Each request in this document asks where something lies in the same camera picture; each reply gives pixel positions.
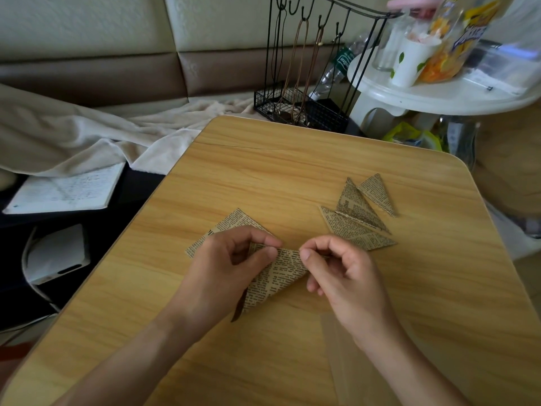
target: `wood grain surface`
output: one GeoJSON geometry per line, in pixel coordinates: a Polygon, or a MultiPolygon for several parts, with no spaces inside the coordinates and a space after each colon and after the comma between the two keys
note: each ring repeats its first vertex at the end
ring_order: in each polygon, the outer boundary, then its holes
{"type": "MultiPolygon", "coordinates": [[[[374,251],[400,317],[467,370],[475,405],[541,403],[541,325],[470,173],[436,151],[222,116],[189,147],[33,350],[5,406],[48,405],[156,315],[184,250],[235,208],[298,248],[346,177],[380,173],[398,245],[374,251]]],[[[294,284],[195,344],[149,405],[332,405],[324,299],[294,284]]]]}

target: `left hand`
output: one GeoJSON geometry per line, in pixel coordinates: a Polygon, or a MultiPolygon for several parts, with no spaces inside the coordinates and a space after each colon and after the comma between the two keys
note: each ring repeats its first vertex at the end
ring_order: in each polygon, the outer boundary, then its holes
{"type": "Polygon", "coordinates": [[[208,237],[199,247],[182,283],[162,315],[183,318],[200,339],[232,312],[250,282],[278,255],[282,242],[253,226],[208,237]],[[250,243],[266,248],[247,257],[250,243]]]}

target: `right hand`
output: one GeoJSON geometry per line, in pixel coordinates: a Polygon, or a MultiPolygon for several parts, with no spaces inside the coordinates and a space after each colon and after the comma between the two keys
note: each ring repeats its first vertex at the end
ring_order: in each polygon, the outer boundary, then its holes
{"type": "Polygon", "coordinates": [[[368,252],[336,235],[312,238],[300,247],[310,271],[307,289],[327,296],[340,323],[364,347],[402,329],[368,252]],[[331,255],[326,261],[320,255],[331,255]]]}

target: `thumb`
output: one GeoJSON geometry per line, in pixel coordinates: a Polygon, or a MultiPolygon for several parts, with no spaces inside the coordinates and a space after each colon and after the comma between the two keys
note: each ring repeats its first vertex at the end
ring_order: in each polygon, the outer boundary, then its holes
{"type": "Polygon", "coordinates": [[[331,272],[325,259],[312,249],[301,249],[300,257],[302,263],[308,271],[314,276],[323,292],[327,293],[331,288],[335,288],[339,282],[338,277],[331,272]]]}
{"type": "Polygon", "coordinates": [[[250,279],[260,273],[268,264],[272,263],[278,256],[278,250],[272,246],[266,246],[263,249],[253,253],[241,263],[242,272],[250,276],[250,279]]]}

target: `black wire rack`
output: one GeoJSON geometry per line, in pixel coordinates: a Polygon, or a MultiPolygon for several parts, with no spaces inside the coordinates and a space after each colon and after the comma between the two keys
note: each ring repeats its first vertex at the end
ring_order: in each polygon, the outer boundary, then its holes
{"type": "MultiPolygon", "coordinates": [[[[295,3],[293,3],[292,0],[270,0],[267,55],[265,61],[265,83],[263,89],[254,93],[254,108],[257,112],[271,121],[343,133],[348,126],[349,118],[347,114],[355,97],[355,94],[350,94],[350,92],[353,92],[351,91],[351,88],[358,88],[373,54],[372,47],[379,43],[385,24],[388,20],[400,16],[401,13],[381,12],[347,0],[323,0],[323,2],[328,3],[327,13],[318,16],[318,26],[315,37],[308,40],[308,21],[313,13],[314,2],[315,0],[296,0],[295,3]],[[336,22],[332,41],[325,43],[323,42],[323,34],[333,9],[334,11],[339,9],[340,12],[343,13],[343,20],[342,24],[340,24],[340,21],[336,22]],[[291,19],[295,16],[299,17],[299,28],[293,46],[286,46],[292,47],[292,52],[289,62],[284,63],[285,22],[286,18],[289,17],[291,19]],[[346,31],[348,22],[360,17],[365,17],[364,20],[369,19],[369,24],[367,26],[369,35],[367,36],[367,40],[360,53],[361,57],[358,60],[352,77],[352,80],[354,80],[357,73],[360,71],[360,77],[358,78],[357,84],[353,86],[349,83],[341,105],[336,104],[330,99],[314,101],[308,96],[309,87],[317,80],[315,86],[315,88],[317,88],[322,76],[325,74],[325,69],[322,70],[322,73],[314,73],[315,63],[318,60],[318,53],[320,50],[323,50],[320,47],[325,46],[326,52],[330,50],[325,64],[326,68],[328,63],[331,62],[336,53],[338,53],[338,48],[343,45],[342,36],[346,31]],[[308,55],[310,50],[312,51],[310,66],[308,69],[303,69],[302,66],[299,66],[298,71],[294,71],[296,74],[291,76],[292,61],[294,61],[294,57],[298,49],[300,49],[297,43],[302,25],[306,26],[306,36],[304,37],[304,43],[302,44],[302,54],[304,54],[306,47],[308,47],[308,55]],[[368,53],[369,56],[367,60],[364,60],[363,58],[366,53],[368,53]],[[287,65],[289,69],[285,80],[280,80],[279,78],[283,64],[287,65]]],[[[335,78],[335,71],[336,68],[333,69],[332,80],[335,78]]],[[[333,83],[331,83],[328,95],[331,94],[332,88],[333,83]]]]}

